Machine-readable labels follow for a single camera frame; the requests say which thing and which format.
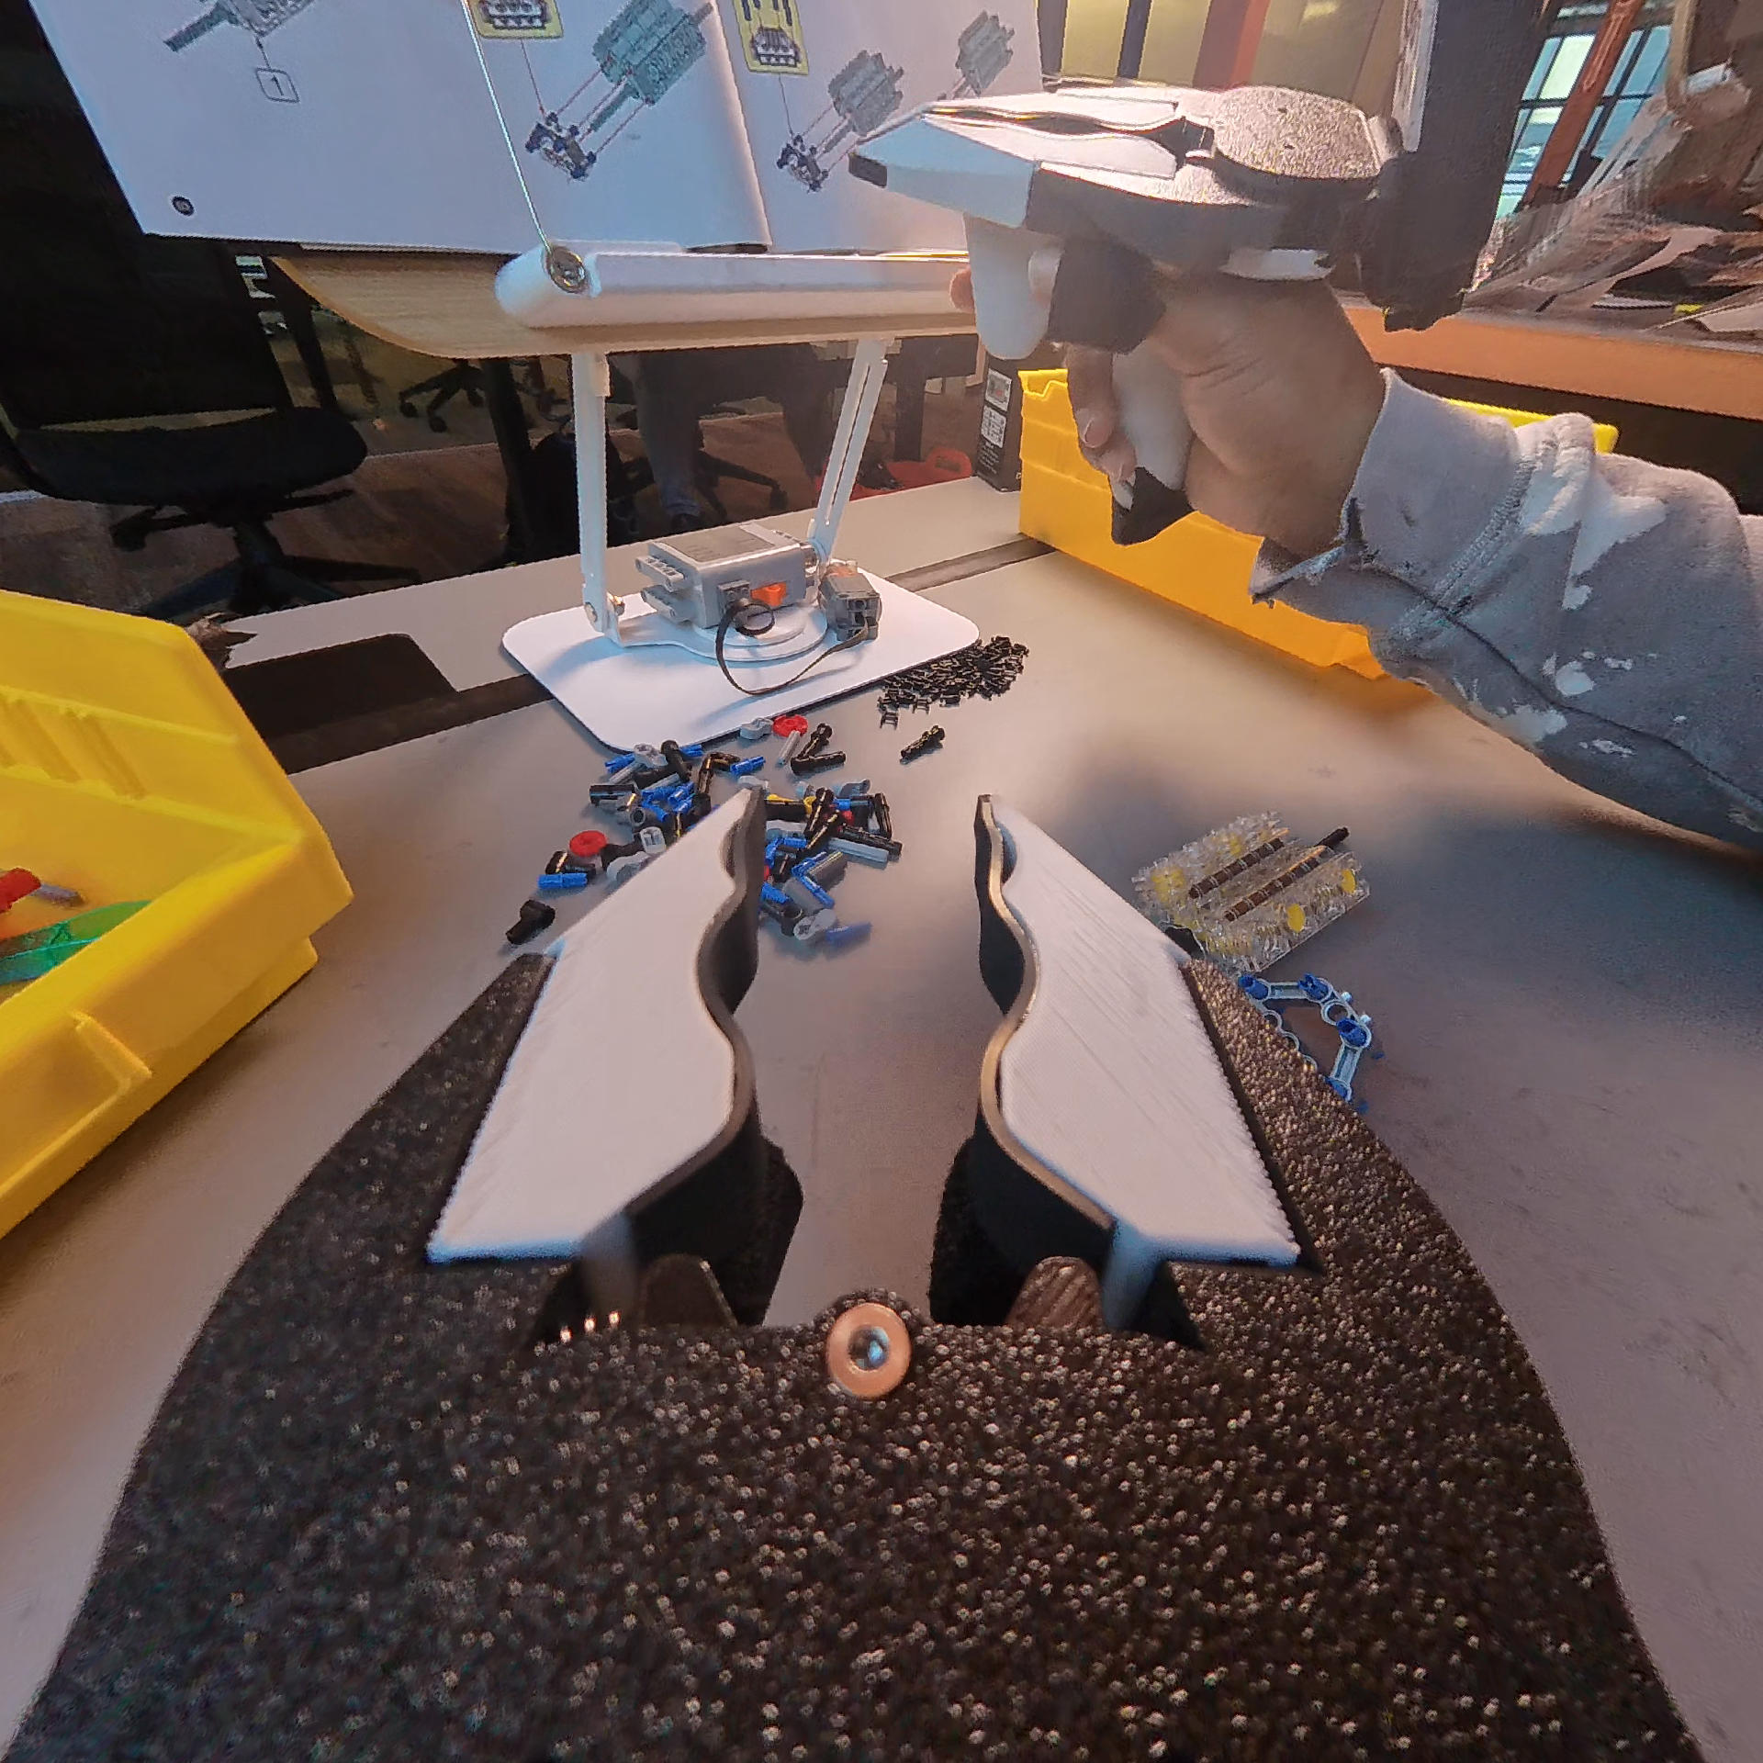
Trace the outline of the instruction booklet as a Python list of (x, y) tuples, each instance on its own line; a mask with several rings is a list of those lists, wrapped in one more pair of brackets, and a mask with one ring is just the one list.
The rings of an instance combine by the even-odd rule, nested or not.
[(1044, 89), (1029, 1), (34, 5), (149, 232), (327, 248), (931, 251), (849, 172)]

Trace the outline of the person's right hand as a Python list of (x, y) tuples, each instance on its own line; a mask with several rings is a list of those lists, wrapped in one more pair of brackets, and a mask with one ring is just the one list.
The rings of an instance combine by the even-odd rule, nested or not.
[(1293, 559), (1334, 548), (1386, 380), (1321, 279), (1161, 274), (1151, 351), (1179, 380), (1196, 511)]

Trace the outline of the pile of mixed building parts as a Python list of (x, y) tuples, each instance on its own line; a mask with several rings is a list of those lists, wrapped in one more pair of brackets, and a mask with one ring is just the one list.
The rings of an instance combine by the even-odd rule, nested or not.
[(760, 807), (760, 913), (802, 945), (858, 941), (868, 925), (845, 922), (834, 894), (850, 866), (884, 868), (900, 857), (892, 807), (868, 778), (846, 777), (827, 722), (783, 713), (748, 719), (720, 740), (611, 756), (589, 793), (589, 827), (550, 855), (507, 945), (550, 931), (566, 899), (632, 882), (738, 793)]

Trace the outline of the clear plastic bags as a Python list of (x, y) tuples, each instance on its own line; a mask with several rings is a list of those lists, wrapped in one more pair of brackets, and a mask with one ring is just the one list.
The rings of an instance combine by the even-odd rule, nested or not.
[(1759, 245), (1759, 68), (1722, 63), (1643, 101), (1568, 202), (1490, 232), (1467, 309), (1568, 314), (1649, 264)]

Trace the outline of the pile of black pins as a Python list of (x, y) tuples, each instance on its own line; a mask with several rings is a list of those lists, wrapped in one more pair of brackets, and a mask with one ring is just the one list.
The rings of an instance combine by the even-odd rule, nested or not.
[(931, 663), (894, 672), (879, 681), (877, 713), (884, 727), (899, 727), (904, 713), (931, 716), (969, 698), (993, 698), (1023, 675), (1029, 649), (997, 634)]

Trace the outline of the black office chair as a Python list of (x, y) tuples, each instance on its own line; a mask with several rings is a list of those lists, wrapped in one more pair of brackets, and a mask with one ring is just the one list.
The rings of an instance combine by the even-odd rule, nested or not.
[(26, 203), (2, 263), (4, 455), (32, 487), (246, 527), (365, 459), (295, 401), (229, 251)]

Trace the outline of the person's right forearm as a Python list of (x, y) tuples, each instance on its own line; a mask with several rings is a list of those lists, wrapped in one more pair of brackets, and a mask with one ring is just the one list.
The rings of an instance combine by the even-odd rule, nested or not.
[(1656, 820), (1761, 848), (1761, 520), (1594, 424), (1482, 415), (1386, 373), (1334, 548), (1263, 543), (1260, 601)]

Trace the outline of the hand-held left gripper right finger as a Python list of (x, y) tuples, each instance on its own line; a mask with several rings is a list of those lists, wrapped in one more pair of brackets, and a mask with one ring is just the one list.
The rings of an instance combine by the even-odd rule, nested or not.
[(1089, 1263), (1120, 1330), (1166, 1263), (1293, 1267), (1304, 1247), (1187, 954), (1017, 807), (976, 803), (983, 1057), (975, 1203), (1018, 1272)]

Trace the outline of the grey beam frame with holes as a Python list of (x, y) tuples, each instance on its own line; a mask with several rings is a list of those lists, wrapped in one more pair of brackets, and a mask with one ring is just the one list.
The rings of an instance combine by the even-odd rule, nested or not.
[(1317, 1011), (1317, 1016), (1322, 1019), (1322, 1024), (1337, 1033), (1337, 1024), (1343, 1017), (1347, 1017), (1350, 1013), (1367, 1013), (1367, 1011), (1361, 1011), (1356, 1007), (1353, 992), (1341, 991), (1337, 987), (1335, 987), (1337, 995), (1330, 1003), (1324, 1003), (1324, 1005), (1314, 1003), (1309, 997), (1304, 997), (1297, 979), (1293, 979), (1293, 983), (1270, 983), (1273, 999), (1266, 1001), (1266, 1003), (1257, 1003), (1249, 997), (1246, 997), (1246, 999), (1262, 1013), (1262, 1017), (1270, 1024), (1275, 1034), (1288, 1048), (1291, 1048), (1304, 1060), (1304, 1063), (1309, 1063), (1313, 1070), (1317, 1070), (1322, 1077), (1322, 1080), (1330, 1085), (1330, 1090), (1343, 1103), (1354, 1107), (1354, 1112), (1364, 1115), (1368, 1105), (1367, 1105), (1364, 1099), (1356, 1098), (1356, 1075), (1359, 1075), (1361, 1063), (1364, 1063), (1367, 1060), (1383, 1057), (1383, 1054), (1375, 1048), (1375, 1039), (1373, 1039), (1373, 1045), (1367, 1052), (1347, 1048), (1347, 1045), (1341, 1043), (1341, 1039), (1337, 1039), (1337, 1049), (1334, 1054), (1334, 1063), (1321, 1063), (1313, 1055), (1309, 1045), (1301, 1040), (1297, 1030), (1289, 1024), (1288, 1013), (1293, 1007), (1313, 1007)]

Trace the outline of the wooden table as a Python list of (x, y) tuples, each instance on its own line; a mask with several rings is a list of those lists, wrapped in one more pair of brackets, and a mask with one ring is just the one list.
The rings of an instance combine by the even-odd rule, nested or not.
[(1500, 313), (1387, 329), (1382, 311), (1364, 299), (1347, 297), (1341, 309), (1373, 359), (1387, 368), (1761, 418), (1761, 352), (1750, 344)]

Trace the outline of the grey motor block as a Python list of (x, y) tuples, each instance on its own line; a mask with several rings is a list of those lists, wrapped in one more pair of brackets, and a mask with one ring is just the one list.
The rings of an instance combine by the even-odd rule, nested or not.
[(875, 640), (877, 586), (857, 565), (763, 524), (734, 524), (656, 539), (636, 561), (649, 615), (646, 642), (673, 642), (744, 667), (820, 647)]

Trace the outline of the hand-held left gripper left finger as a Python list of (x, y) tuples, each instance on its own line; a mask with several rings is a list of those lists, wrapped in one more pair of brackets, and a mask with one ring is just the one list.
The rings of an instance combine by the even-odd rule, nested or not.
[(680, 1253), (764, 1319), (767, 1147), (735, 1022), (763, 879), (763, 799), (739, 790), (556, 942), (431, 1263), (578, 1263), (623, 1310)]

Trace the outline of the yellow plastic bin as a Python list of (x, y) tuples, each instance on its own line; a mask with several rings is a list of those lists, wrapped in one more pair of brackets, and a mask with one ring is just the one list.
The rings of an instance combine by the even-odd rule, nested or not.
[(1111, 487), (1077, 450), (1067, 373), (1029, 368), (1020, 383), (1020, 530), (1027, 537), (1313, 667), (1383, 677), (1364, 629), (1251, 596), (1255, 537), (1190, 514), (1153, 541), (1118, 543)]
[(4, 937), (136, 907), (4, 987), (2, 1229), (153, 1107), (316, 963), (347, 878), (189, 634), (2, 594)]

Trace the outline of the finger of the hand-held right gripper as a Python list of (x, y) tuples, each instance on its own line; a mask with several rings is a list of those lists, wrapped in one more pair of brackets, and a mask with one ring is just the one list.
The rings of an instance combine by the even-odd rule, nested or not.
[(1054, 137), (937, 123), (937, 107), (860, 140), (864, 182), (1003, 229), (1063, 239), (1217, 242), (1220, 196), (1184, 163), (1199, 139)]
[(1170, 84), (1070, 84), (1041, 95), (985, 95), (937, 103), (937, 123), (951, 127), (1023, 126), (1054, 137), (1130, 137), (1203, 140), (1203, 95)]

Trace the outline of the toy engine kit box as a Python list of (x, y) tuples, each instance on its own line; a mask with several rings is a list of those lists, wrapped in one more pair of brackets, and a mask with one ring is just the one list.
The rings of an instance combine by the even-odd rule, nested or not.
[(976, 476), (995, 491), (1023, 487), (1023, 366), (987, 357), (975, 450)]

